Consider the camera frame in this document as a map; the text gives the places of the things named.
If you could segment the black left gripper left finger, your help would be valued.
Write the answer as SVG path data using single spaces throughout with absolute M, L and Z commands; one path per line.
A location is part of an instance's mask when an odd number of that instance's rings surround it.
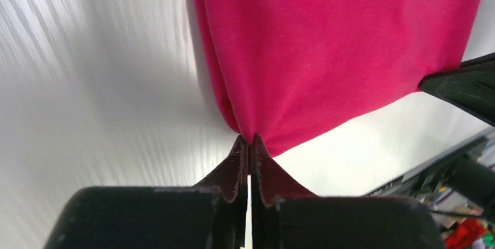
M 86 187 L 69 199 L 45 248 L 242 248 L 248 145 L 188 187 Z

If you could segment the pink t-shirt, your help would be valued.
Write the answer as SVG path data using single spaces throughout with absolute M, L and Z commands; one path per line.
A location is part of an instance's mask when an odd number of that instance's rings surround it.
M 458 69 L 480 0 L 194 0 L 227 125 L 273 156 Z

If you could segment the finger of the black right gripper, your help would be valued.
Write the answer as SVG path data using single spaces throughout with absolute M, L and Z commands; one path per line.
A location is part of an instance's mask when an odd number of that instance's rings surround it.
M 453 71 L 428 75 L 419 89 L 494 126 L 494 53 L 462 62 Z

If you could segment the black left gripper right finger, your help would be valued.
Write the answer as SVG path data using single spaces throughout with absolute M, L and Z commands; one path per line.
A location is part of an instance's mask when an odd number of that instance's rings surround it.
M 320 197 L 250 146 L 254 248 L 443 248 L 428 209 L 405 197 Z

